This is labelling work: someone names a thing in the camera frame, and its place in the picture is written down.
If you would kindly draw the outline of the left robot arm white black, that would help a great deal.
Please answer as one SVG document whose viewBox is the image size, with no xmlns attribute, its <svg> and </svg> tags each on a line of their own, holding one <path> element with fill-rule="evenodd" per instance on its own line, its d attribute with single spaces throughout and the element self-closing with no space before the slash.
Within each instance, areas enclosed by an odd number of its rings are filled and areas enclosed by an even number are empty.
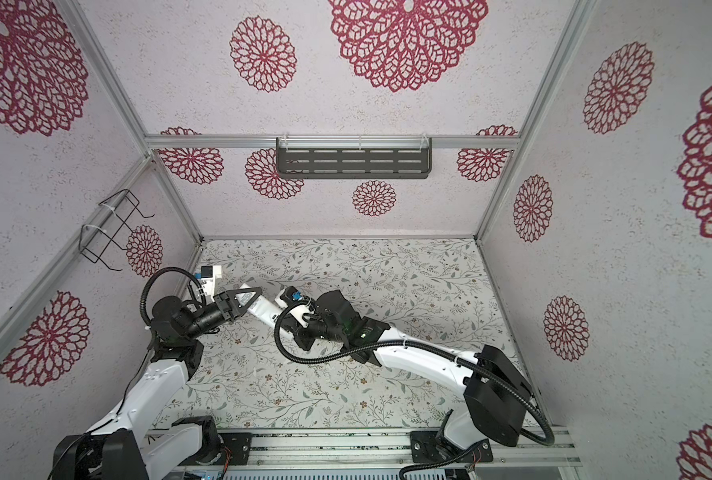
<svg viewBox="0 0 712 480">
<path fill-rule="evenodd" d="M 186 464 L 215 464 L 225 454 L 208 415 L 177 420 L 152 444 L 145 439 L 161 411 L 195 375 L 204 346 L 200 337 L 232 322 L 259 303 L 259 287 L 224 291 L 213 302 L 177 296 L 156 302 L 149 322 L 153 357 L 141 365 L 121 402 L 87 432 L 56 447 L 52 479 L 163 479 Z"/>
</svg>

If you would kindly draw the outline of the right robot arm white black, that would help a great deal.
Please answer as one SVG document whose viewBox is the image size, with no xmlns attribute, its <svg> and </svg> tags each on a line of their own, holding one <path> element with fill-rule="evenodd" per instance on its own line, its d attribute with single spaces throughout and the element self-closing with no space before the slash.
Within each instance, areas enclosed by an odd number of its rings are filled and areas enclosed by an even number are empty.
<svg viewBox="0 0 712 480">
<path fill-rule="evenodd" d="M 463 399 L 465 409 L 443 421 L 443 442 L 460 449 L 487 438 L 515 447 L 531 402 L 531 385 L 500 349 L 478 352 L 436 346 L 397 327 L 360 315 L 338 291 L 317 300 L 294 288 L 288 293 L 303 304 L 291 310 L 283 328 L 298 347 L 309 351 L 318 340 L 341 345 L 341 352 L 362 363 L 399 369 L 439 384 Z"/>
</svg>

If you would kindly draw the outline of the white remote control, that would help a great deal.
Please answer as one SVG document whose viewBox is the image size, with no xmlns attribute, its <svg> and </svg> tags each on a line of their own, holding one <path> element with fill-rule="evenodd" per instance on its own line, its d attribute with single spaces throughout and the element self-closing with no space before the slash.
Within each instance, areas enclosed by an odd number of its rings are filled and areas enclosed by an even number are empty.
<svg viewBox="0 0 712 480">
<path fill-rule="evenodd" d="M 255 294 L 250 292 L 238 294 L 236 298 L 242 307 L 247 306 L 249 313 L 273 330 L 276 320 L 282 313 L 283 308 L 274 300 L 269 300 L 263 295 L 260 295 L 253 302 L 250 302 L 254 296 Z"/>
</svg>

